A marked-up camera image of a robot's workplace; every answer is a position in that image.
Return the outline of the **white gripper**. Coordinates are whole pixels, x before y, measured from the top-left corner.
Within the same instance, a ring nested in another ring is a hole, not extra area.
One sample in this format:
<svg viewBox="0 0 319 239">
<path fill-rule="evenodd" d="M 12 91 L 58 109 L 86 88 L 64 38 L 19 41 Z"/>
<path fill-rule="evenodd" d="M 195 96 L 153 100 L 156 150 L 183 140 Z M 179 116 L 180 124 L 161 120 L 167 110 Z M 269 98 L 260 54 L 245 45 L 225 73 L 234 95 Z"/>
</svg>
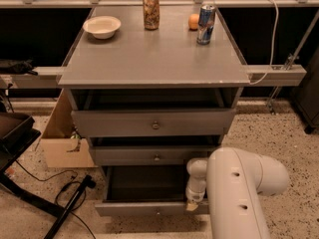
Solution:
<svg viewBox="0 0 319 239">
<path fill-rule="evenodd" d="M 185 195 L 187 198 L 185 209 L 195 211 L 199 202 L 203 200 L 206 190 L 206 180 L 204 178 L 190 177 L 188 179 Z"/>
</svg>

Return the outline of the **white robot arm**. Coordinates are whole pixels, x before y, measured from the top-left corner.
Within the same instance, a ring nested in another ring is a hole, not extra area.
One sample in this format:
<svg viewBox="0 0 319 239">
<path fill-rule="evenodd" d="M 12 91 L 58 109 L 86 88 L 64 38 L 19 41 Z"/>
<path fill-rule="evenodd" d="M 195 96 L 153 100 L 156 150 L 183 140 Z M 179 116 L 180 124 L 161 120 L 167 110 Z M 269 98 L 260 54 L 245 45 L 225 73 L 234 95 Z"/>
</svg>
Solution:
<svg viewBox="0 0 319 239">
<path fill-rule="evenodd" d="M 186 209 L 208 202 L 212 239 L 271 239 L 259 197 L 283 193 L 286 167 L 277 159 L 221 147 L 187 165 Z"/>
</svg>

